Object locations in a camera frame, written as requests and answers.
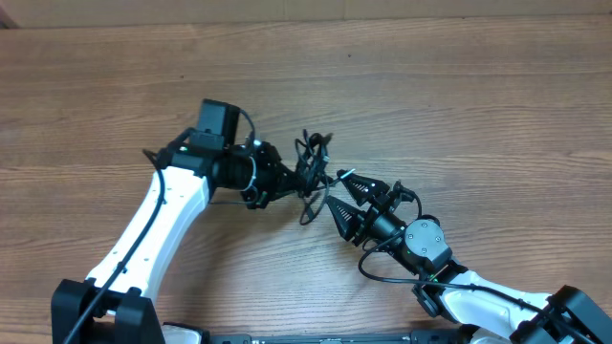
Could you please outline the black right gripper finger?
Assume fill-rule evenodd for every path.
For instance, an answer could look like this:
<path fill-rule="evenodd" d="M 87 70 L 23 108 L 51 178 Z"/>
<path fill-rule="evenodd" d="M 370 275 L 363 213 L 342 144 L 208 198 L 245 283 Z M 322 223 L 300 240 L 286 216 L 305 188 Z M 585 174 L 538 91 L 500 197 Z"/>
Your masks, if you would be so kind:
<path fill-rule="evenodd" d="M 358 206 L 371 202 L 390 189 L 385 182 L 360 176 L 354 170 L 341 169 L 337 172 L 337 176 Z"/>
<path fill-rule="evenodd" d="M 365 222 L 366 212 L 333 196 L 327 198 L 327 206 L 339 236 L 346 242 L 361 242 L 363 240 L 362 225 Z"/>

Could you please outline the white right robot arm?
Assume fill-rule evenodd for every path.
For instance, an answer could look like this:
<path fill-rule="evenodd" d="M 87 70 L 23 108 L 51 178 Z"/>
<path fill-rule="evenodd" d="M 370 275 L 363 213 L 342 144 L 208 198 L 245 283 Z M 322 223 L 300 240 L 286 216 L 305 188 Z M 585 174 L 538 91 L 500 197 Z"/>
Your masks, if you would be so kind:
<path fill-rule="evenodd" d="M 410 272 L 405 281 L 429 316 L 473 327 L 473 341 L 610 342 L 610 316 L 582 290 L 565 285 L 550 294 L 496 284 L 456 260 L 435 216 L 419 211 L 410 222 L 397 217 L 400 204 L 422 203 L 401 183 L 388 185 L 350 170 L 340 170 L 325 185 L 337 183 L 354 200 L 326 198 L 340 237 L 356 247 L 370 244 L 365 258 L 387 254 Z"/>

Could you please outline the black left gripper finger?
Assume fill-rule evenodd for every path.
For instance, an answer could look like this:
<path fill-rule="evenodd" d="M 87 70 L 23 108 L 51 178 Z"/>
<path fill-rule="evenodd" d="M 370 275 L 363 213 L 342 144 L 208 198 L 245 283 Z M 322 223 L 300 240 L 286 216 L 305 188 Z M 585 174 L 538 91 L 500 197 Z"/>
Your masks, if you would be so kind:
<path fill-rule="evenodd" d="M 309 191 L 303 184 L 294 183 L 284 183 L 276 189 L 277 199 L 281 199 L 292 194 L 296 194 L 298 198 L 303 199 L 309 196 Z"/>
<path fill-rule="evenodd" d="M 307 165 L 303 161 L 298 161 L 294 169 L 290 169 L 284 163 L 279 164 L 281 186 L 305 186 L 307 177 Z"/>

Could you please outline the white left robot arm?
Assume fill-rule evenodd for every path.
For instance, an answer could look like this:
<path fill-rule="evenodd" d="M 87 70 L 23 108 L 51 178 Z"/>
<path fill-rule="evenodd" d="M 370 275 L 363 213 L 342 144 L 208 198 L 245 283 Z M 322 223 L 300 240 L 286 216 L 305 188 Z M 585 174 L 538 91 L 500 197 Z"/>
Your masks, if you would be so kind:
<path fill-rule="evenodd" d="M 131 222 L 84 281 L 64 279 L 51 303 L 55 343 L 206 343 L 208 332 L 161 323 L 155 302 L 169 264 L 218 188 L 237 190 L 249 209 L 301 191 L 304 177 L 250 134 L 235 141 L 241 108 L 201 103 L 196 126 L 159 152 L 150 186 Z"/>

